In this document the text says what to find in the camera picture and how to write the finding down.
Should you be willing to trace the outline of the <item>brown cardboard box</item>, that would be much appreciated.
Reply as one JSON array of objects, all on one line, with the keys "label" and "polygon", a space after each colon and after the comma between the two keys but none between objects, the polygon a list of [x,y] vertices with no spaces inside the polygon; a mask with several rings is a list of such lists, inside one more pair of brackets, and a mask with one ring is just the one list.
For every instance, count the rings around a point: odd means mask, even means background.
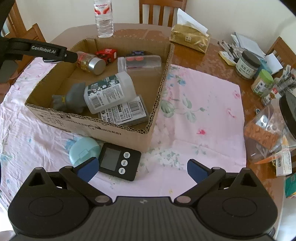
[{"label": "brown cardboard box", "polygon": [[[142,57],[136,68],[119,71],[118,64],[105,64],[95,57],[100,49],[111,48],[124,58],[133,50],[156,57],[154,68]],[[73,63],[60,62],[37,84],[25,102],[42,122],[56,128],[96,138],[140,152],[150,146],[159,102],[170,69],[174,46],[131,38],[84,39],[72,47],[78,54]],[[141,97],[147,119],[142,124],[118,125],[98,114]]]}]

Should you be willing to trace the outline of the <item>red toy car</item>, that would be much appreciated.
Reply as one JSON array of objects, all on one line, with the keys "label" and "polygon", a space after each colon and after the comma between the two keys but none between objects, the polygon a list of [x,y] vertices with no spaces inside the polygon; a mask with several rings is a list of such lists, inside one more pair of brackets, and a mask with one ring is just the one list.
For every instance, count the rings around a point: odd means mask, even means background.
[{"label": "red toy car", "polygon": [[103,59],[106,62],[106,65],[113,63],[117,58],[117,49],[102,49],[95,53],[95,55]]}]

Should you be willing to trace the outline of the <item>clear tube with pink discs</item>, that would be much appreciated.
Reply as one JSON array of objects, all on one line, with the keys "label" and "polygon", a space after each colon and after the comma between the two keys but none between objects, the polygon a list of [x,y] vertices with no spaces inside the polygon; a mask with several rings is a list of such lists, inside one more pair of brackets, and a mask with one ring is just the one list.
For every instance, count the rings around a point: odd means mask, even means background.
[{"label": "clear tube with pink discs", "polygon": [[152,70],[159,69],[161,66],[162,60],[158,55],[135,55],[117,59],[118,72]]}]

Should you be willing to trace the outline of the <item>white labelled plastic bottle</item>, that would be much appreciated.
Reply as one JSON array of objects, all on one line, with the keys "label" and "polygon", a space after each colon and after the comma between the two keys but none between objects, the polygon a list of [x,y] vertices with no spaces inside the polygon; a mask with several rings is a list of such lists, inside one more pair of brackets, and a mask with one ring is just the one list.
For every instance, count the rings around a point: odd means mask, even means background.
[{"label": "white labelled plastic bottle", "polygon": [[85,87],[84,100],[92,114],[128,102],[137,97],[132,78],[119,72]]}]

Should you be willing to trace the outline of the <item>dark-lidded glass jar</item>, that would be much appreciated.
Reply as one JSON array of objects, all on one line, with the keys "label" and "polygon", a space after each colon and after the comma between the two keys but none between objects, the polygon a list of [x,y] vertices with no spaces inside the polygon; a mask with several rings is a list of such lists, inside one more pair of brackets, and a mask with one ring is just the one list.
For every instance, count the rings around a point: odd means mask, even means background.
[{"label": "dark-lidded glass jar", "polygon": [[261,66],[260,60],[255,54],[244,50],[235,66],[235,70],[239,76],[244,79],[252,79]]}]

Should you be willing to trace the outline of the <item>green-lidded spice jar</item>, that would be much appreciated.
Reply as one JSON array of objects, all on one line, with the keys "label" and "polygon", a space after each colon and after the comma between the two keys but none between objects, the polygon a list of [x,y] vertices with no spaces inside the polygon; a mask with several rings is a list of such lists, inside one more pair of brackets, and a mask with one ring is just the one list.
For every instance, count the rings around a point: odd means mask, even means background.
[{"label": "green-lidded spice jar", "polygon": [[271,87],[271,85],[273,85],[273,82],[274,80],[271,74],[267,70],[262,69],[254,83],[251,85],[251,89],[255,94],[262,97],[264,92],[266,92]]}]

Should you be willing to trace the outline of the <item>wooden chair at left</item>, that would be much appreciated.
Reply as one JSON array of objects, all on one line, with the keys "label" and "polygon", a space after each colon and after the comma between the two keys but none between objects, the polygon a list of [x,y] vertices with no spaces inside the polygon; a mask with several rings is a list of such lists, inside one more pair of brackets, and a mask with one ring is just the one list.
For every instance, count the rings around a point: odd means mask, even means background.
[{"label": "wooden chair at left", "polygon": [[24,38],[44,42],[45,38],[37,24],[29,30],[25,28],[16,1],[1,1],[1,32],[8,27],[8,33],[1,33],[1,74],[8,74],[13,71],[22,72],[31,61],[32,56],[18,57],[16,60],[5,57],[8,48],[8,39]]}]

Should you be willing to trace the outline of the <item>gold tissue pack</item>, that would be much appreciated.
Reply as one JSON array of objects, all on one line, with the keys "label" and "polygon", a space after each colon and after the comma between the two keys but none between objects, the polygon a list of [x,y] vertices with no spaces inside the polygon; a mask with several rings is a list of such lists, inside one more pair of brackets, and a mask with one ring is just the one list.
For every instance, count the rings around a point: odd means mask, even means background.
[{"label": "gold tissue pack", "polygon": [[211,36],[208,29],[182,9],[177,10],[177,23],[171,29],[170,41],[206,53]]}]

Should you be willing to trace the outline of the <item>grey cat figurine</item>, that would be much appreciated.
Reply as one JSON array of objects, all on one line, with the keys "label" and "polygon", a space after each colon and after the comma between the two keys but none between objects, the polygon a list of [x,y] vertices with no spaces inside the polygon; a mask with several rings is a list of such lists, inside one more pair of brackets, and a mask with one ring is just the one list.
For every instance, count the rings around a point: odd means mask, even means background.
[{"label": "grey cat figurine", "polygon": [[53,109],[81,114],[87,106],[84,100],[85,82],[75,83],[66,95],[52,95]]}]

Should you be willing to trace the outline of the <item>black digital timer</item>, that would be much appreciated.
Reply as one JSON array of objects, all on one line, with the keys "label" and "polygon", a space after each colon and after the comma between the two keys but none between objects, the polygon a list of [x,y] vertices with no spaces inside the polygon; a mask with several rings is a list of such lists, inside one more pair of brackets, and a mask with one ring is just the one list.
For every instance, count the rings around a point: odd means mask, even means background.
[{"label": "black digital timer", "polygon": [[140,151],[111,143],[104,143],[98,158],[99,172],[127,181],[133,181],[141,156]]}]

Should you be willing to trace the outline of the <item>capsule bottle with silver cap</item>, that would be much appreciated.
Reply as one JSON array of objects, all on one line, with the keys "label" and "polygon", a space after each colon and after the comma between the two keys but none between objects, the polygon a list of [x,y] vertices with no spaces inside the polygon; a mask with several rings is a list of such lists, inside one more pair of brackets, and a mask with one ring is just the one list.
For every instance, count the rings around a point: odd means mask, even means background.
[{"label": "capsule bottle with silver cap", "polygon": [[93,73],[95,75],[100,75],[104,72],[106,68],[106,62],[100,59],[96,55],[77,51],[78,55],[77,66],[83,71]]}]

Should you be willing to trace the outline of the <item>pink floral tablecloth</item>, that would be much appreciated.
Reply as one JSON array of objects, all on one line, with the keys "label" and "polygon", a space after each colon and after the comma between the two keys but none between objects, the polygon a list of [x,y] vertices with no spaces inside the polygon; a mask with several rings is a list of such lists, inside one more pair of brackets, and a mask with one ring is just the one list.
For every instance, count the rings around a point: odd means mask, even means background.
[{"label": "pink floral tablecloth", "polygon": [[[25,106],[52,64],[35,59],[1,104],[1,204],[10,205],[36,167],[57,171],[69,165],[79,135],[41,122]],[[187,161],[238,172],[246,164],[244,114],[239,86],[211,75],[172,65],[160,103],[152,142],[142,154],[135,180],[97,173],[91,185],[111,198],[169,196],[194,186]]]}]

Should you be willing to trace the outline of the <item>dark small toy block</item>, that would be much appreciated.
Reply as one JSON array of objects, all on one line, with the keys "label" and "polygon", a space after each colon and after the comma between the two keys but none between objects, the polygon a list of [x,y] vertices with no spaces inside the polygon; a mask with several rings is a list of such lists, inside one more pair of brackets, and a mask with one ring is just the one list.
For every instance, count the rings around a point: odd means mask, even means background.
[{"label": "dark small toy block", "polygon": [[132,51],[131,56],[145,56],[146,52],[145,51]]}]

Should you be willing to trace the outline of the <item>light blue round case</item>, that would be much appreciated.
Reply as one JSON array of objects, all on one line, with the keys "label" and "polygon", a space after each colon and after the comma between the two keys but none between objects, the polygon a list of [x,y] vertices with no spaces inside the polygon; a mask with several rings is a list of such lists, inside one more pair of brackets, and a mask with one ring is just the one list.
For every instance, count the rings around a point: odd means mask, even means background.
[{"label": "light blue round case", "polygon": [[70,148],[69,158],[71,164],[76,167],[91,157],[98,158],[100,150],[101,147],[95,139],[83,137],[74,143],[74,145]]}]

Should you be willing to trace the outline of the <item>teal box at edge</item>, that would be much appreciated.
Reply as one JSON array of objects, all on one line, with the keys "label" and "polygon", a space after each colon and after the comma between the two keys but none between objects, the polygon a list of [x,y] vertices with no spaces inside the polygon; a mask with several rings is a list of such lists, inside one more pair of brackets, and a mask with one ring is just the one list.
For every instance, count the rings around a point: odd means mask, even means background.
[{"label": "teal box at edge", "polygon": [[296,196],[296,179],[295,174],[289,176],[285,181],[286,198],[295,198]]}]

